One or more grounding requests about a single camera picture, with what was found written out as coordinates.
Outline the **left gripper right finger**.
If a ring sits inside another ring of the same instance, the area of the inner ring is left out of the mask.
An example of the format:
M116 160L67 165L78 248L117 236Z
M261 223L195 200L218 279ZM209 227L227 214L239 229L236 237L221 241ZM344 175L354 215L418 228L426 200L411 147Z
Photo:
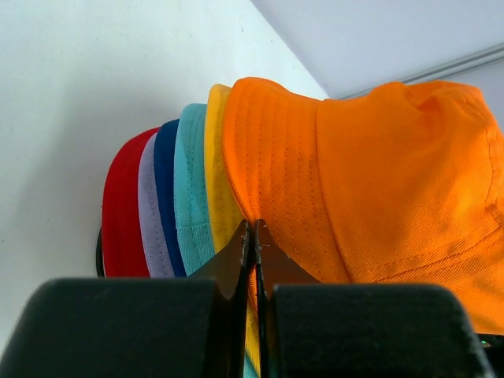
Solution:
M323 284L255 225L263 377L492 377L495 363L448 290Z

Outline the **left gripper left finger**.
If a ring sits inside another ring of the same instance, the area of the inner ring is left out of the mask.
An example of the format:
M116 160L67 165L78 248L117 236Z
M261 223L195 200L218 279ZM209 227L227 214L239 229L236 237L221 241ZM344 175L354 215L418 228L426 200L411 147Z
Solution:
M27 301L4 377L243 377L250 226L186 278L57 279Z

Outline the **lavender hat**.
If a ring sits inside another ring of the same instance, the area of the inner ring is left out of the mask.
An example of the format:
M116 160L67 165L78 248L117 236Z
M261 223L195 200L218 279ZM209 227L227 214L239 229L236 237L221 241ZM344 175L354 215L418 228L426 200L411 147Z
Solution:
M141 154L138 178L138 207L141 240L151 278L175 276L167 247L154 176L154 144L157 133L148 140Z

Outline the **red hat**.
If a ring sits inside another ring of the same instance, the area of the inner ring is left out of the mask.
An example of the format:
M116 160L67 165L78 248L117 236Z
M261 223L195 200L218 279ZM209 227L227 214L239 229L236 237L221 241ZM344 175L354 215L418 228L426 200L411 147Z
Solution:
M102 257L108 277L148 277L139 223L139 164L157 128L126 142L107 173L102 200Z

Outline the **yellow hat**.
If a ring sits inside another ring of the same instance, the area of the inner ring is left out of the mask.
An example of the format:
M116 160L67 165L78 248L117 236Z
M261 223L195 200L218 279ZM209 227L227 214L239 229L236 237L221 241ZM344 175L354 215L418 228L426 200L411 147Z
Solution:
M220 252L230 241L243 214L236 203L226 173L222 129L225 106L231 88L215 84L209 91L205 122L205 178L209 221L216 252ZM251 302L247 303L246 341L243 375L260 376L258 320Z

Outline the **orange hat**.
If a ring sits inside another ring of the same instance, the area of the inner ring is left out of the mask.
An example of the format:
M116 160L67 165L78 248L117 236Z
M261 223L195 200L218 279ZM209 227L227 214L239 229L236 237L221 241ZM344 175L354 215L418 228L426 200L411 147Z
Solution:
M503 332L503 134L482 92L388 83L316 100L233 86L222 146L249 221L324 283L448 288L480 334Z

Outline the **blue hat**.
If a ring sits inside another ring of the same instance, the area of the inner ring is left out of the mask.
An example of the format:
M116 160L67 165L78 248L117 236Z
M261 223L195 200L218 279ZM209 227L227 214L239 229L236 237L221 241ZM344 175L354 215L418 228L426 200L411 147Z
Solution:
M157 202L166 246L173 274L186 277L186 269L180 253L174 210L174 155L179 119L163 124L154 143L154 178Z

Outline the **teal hat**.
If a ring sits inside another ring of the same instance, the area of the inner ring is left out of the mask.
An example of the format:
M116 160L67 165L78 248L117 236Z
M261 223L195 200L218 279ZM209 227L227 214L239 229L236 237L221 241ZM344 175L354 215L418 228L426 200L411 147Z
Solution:
M204 136L206 105L193 103L180 116L174 152L176 234L186 274L215 255L207 205Z

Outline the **right corner frame profile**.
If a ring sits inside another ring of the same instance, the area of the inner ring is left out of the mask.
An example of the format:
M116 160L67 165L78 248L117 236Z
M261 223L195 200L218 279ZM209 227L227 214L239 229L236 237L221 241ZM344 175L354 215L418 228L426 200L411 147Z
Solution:
M327 94L330 98L355 98L369 93L382 83L390 81L420 83L446 79L501 61L503 61L503 42L420 69L399 69L397 65L390 68L384 63L360 64L343 76L345 79L343 88L327 90Z

